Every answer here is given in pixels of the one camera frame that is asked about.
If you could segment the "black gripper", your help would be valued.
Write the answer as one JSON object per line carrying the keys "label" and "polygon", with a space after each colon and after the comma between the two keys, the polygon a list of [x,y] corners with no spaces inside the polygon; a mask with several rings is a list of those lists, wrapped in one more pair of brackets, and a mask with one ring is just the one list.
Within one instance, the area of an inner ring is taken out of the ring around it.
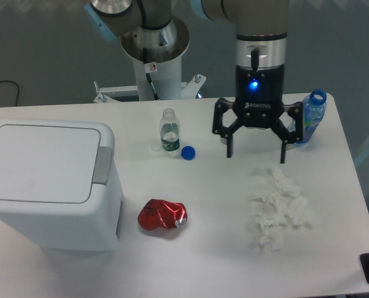
{"label": "black gripper", "polygon": [[[304,106],[298,101],[283,105],[285,66],[253,70],[235,69],[235,101],[220,97],[214,105],[212,133],[226,146],[226,157],[233,154],[233,136],[241,127],[267,129],[281,140],[280,163],[285,163],[286,149],[303,140]],[[287,113],[292,122],[285,126],[279,119]]]}

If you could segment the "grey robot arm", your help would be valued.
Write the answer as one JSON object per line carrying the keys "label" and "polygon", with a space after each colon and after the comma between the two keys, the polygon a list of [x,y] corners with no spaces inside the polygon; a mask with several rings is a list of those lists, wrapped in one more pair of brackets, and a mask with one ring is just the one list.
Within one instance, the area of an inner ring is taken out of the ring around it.
{"label": "grey robot arm", "polygon": [[[235,99],[220,98],[214,108],[212,132],[232,155],[234,133],[241,127],[270,129],[281,140],[281,151],[304,135],[302,102],[285,104],[288,1],[192,1],[193,11],[236,28]],[[97,32],[106,40],[120,38],[134,63],[139,99],[178,99],[181,57],[189,31],[171,11],[170,1],[88,1],[84,7]]]}

